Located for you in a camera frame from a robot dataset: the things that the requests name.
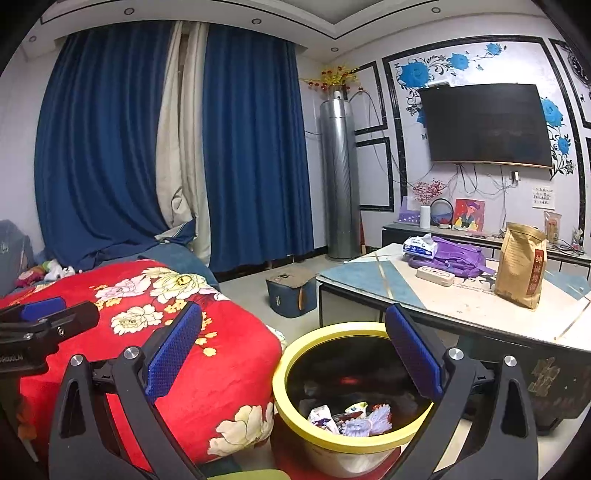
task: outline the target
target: red floral blanket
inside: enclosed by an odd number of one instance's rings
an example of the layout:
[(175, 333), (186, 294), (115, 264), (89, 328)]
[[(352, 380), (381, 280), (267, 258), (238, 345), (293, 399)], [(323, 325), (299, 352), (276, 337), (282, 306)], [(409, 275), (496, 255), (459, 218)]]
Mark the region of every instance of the red floral blanket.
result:
[[(153, 260), (98, 268), (0, 300), (0, 307), (60, 296), (68, 306), (84, 300), (100, 310), (99, 324), (60, 345), (49, 372), (21, 380), (37, 429), (35, 446), (46, 455), (54, 403), (72, 355), (114, 358), (129, 345), (172, 322), (187, 300), (203, 310), (202, 331), (170, 393), (156, 406), (195, 463), (231, 455), (266, 439), (273, 425), (271, 378), (281, 357), (278, 338), (260, 320), (232, 303), (205, 279), (177, 274)], [(148, 469), (118, 397), (109, 404), (129, 456)]]

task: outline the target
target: ceiling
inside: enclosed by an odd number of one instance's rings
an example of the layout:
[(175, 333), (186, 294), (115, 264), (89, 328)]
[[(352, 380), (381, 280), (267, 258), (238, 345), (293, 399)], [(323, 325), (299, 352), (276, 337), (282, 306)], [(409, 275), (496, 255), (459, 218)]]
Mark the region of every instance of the ceiling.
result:
[(332, 24), (380, 2), (381, 0), (285, 0), (286, 4), (301, 8)]
[(290, 40), (330, 62), (378, 38), (444, 18), (484, 13), (544, 16), (531, 0), (61, 0), (31, 29), (29, 58), (72, 32), (127, 21), (189, 20), (231, 25)]

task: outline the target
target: power strip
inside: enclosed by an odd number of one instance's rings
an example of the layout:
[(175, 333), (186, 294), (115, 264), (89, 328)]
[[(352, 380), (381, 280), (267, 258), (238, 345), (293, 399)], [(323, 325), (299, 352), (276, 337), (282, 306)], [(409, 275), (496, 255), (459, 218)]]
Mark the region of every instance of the power strip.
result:
[(453, 285), (453, 279), (456, 276), (453, 273), (438, 270), (433, 267), (420, 267), (417, 270), (417, 277), (427, 280), (443, 287), (449, 287)]

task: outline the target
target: blue rose wall decal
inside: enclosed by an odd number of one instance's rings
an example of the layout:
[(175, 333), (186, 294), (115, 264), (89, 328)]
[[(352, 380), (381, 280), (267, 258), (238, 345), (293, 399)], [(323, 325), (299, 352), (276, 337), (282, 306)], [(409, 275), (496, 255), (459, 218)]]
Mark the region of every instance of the blue rose wall decal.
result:
[(452, 67), (458, 70), (466, 70), (469, 66), (470, 60), (463, 53), (452, 53), (452, 56), (447, 59)]
[(556, 104), (548, 99), (541, 98), (542, 110), (548, 128), (548, 137), (551, 145), (552, 168), (550, 169), (550, 178), (554, 178), (557, 173), (571, 175), (574, 173), (573, 161), (568, 157), (570, 151), (570, 138), (568, 134), (561, 134), (560, 127), (564, 124), (562, 120), (564, 115)]
[(491, 55), (500, 55), (501, 54), (501, 46), (498, 43), (489, 43), (486, 46), (486, 51)]
[(478, 70), (483, 70), (480, 60), (491, 59), (500, 55), (506, 50), (506, 46), (501, 47), (498, 43), (489, 43), (483, 54), (468, 58), (470, 54), (468, 51), (464, 53), (452, 53), (452, 56), (432, 55), (424, 59), (417, 57), (409, 59), (405, 65), (397, 63), (394, 67), (397, 70), (397, 80), (400, 88), (408, 92), (406, 110), (412, 115), (418, 115), (417, 122), (425, 126), (425, 117), (419, 107), (418, 93), (419, 88), (427, 86), (427, 83), (435, 79), (435, 75), (443, 75), (449, 72), (456, 76), (454, 70), (467, 70), (471, 64), (474, 64)]
[(556, 104), (547, 98), (542, 98), (541, 101), (546, 123), (551, 127), (560, 127), (564, 116), (560, 113)]
[(422, 108), (419, 108), (418, 109), (417, 122), (419, 122), (420, 124), (422, 124), (423, 126), (425, 126), (425, 112), (423, 112), (423, 109)]
[(563, 155), (569, 154), (570, 140), (565, 137), (558, 138), (558, 149)]
[(421, 88), (429, 81), (429, 68), (422, 61), (412, 61), (402, 66), (399, 78), (407, 87)]
[[(423, 88), (431, 80), (435, 79), (435, 75), (444, 75), (450, 73), (452, 76), (457, 76), (454, 70), (467, 70), (474, 66), (477, 70), (483, 71), (484, 68), (480, 65), (483, 59), (492, 59), (498, 57), (505, 50), (506, 46), (501, 46), (498, 43), (489, 43), (485, 46), (485, 52), (480, 55), (469, 57), (470, 53), (452, 53), (450, 57), (444, 55), (432, 55), (426, 59), (416, 57), (409, 59), (405, 65), (395, 64), (397, 70), (397, 80), (400, 88), (407, 92), (407, 107), (406, 110), (411, 116), (417, 116), (416, 120), (423, 127), (425, 126), (425, 115), (420, 106), (419, 88)], [(568, 158), (570, 152), (570, 138), (567, 134), (560, 132), (560, 127), (564, 115), (560, 112), (558, 106), (548, 99), (541, 98), (542, 110), (548, 128), (548, 136), (551, 145), (552, 168), (550, 176), (553, 178), (557, 173), (570, 175), (574, 173), (573, 160)]]

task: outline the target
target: brown paper bag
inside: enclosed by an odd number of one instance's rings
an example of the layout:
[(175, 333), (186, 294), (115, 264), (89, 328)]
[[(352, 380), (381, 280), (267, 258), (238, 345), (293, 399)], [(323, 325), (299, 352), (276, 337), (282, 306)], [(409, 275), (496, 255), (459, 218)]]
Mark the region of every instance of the brown paper bag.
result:
[(507, 223), (496, 273), (495, 293), (534, 309), (540, 302), (546, 268), (546, 235), (537, 228)]

